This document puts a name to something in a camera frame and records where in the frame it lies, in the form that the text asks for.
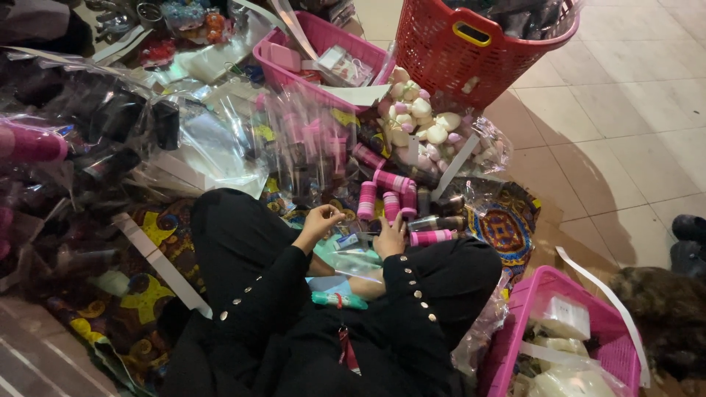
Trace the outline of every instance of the black shoe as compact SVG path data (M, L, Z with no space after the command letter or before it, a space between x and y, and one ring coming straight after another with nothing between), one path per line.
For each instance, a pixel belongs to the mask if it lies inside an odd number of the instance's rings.
M680 241L671 246L671 271L706 282L706 252L701 244L693 241Z
M694 215L679 215L671 222L671 231L680 241L706 244L706 219Z

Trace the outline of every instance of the yellow handle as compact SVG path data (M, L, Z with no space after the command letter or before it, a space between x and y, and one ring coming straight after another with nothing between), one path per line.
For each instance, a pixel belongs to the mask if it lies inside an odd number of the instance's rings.
M471 43L477 45L478 47L488 47L490 45L490 41L492 40L488 33L484 32L483 30L478 30L463 21L459 21L459 22L453 24L453 32L458 37L461 37L462 39L464 39L468 42L471 42ZM469 32L480 33L481 37L479 37L479 39L481 39L483 41L481 41L475 37L472 37L471 35L468 34Z

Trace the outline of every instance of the red lanyard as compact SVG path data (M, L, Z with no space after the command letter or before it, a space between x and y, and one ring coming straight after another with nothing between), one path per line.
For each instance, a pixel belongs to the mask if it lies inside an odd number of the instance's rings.
M336 307L341 310L343 308L343 299L341 295L336 293L338 297L338 304ZM348 327L343 324L343 313L341 312L341 328L338 330L338 339L341 341L341 357L338 359L338 364L345 365L353 371L354 373L360 375L360 368L358 367L358 360L355 358L355 353L353 352L353 345L348 337Z

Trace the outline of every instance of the red plastic basket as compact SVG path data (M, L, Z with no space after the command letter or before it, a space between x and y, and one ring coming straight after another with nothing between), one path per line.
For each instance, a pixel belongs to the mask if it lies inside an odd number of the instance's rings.
M640 359L620 313L551 266L540 266L531 278L520 281L513 288L508 303L510 316L503 329L493 336L478 372L478 395L505 397L534 300L540 292L549 291L559 292L588 308L591 335L598 337L600 345L592 352L591 358L599 360L603 369L623 382L637 397Z
M360 37L352 35L345 30L326 22L325 20L307 12L297 11L297 20L304 31L306 38L309 39L311 46L316 50L316 53L322 55L327 49L338 44L348 51L353 57L360 59L364 64L368 64L373 68L373 73L377 75L383 66L383 61L387 51L369 43ZM253 55L260 62L265 74L265 80L276 90L281 90L281 87L293 82L299 82L319 102L324 105L345 109L356 113L363 112L369 107L354 106L339 97L327 93L314 84L309 83L303 78L294 75L292 72L286 71L283 68L265 60L261 55L261 47L263 42L273 42L275 44L286 46L293 39L284 34L279 28L275 28L267 36L265 36L253 48ZM392 74L395 68L395 62L392 61L385 70L383 81L387 81L387 77Z
M561 20L572 5L573 0L564 0ZM459 103L485 109L542 55L563 46L578 25L576 14L558 37L519 40L467 8L454 11L441 0L405 0L397 28L397 65L430 93L442 90Z

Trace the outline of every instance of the pink plastic basket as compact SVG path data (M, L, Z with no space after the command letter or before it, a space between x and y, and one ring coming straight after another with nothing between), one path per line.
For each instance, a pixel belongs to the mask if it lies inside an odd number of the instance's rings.
M326 22L325 20L306 13L303 11L296 12L297 19L301 25L301 29L309 39L311 46L316 50L316 53L322 55L327 49L334 45L339 45L346 49L353 57L360 59L363 63L373 67L373 72L377 76L383 66L383 60L387 52L384 49L373 45L360 37L351 35L345 30ZM327 93L314 84L309 83L303 78L294 75L292 72L286 71L281 67L266 61L262 58L261 47L263 42L273 42L279 45L287 45L290 39L279 28L275 28L265 38L263 38L253 49L253 55L260 62L265 73L265 80L276 90L281 89L283 85L298 81L311 90L316 101L324 105L337 107L339 109L347 109L356 113L363 112L369 107L354 106L339 97ZM395 62L392 61L386 71L384 71L385 81L393 72Z
M478 373L478 395L505 397L520 349L522 335L537 293L556 291L585 305L591 318L591 334L599 339L600 348L591 358L622 381L633 395L640 390L640 360L628 328L620 313L591 295L567 275L551 266L542 266L528 280L520 281L510 295L510 315L505 326L493 337L490 350Z

